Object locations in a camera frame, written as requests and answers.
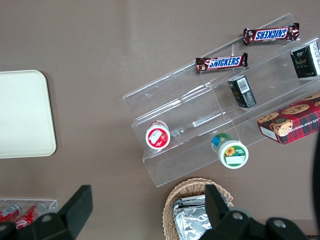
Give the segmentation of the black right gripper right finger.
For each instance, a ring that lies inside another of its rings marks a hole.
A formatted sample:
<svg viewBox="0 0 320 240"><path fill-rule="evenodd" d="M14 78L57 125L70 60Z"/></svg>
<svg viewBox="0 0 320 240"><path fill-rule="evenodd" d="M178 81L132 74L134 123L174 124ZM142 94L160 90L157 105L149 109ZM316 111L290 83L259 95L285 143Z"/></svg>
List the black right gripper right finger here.
<svg viewBox="0 0 320 240"><path fill-rule="evenodd" d="M254 220L251 214L241 207L228 207L213 184L205 186L205 211L211 229L203 240L264 240L265 226Z"/></svg>

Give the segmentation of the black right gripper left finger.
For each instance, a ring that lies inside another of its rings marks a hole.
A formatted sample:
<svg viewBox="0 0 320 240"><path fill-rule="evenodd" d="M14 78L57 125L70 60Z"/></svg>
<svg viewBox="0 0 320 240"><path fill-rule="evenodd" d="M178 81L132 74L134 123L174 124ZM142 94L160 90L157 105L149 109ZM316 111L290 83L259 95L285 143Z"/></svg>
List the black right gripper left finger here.
<svg viewBox="0 0 320 240"><path fill-rule="evenodd" d="M40 216L28 229L28 240L75 240L93 212L91 185L82 185L58 212Z"/></svg>

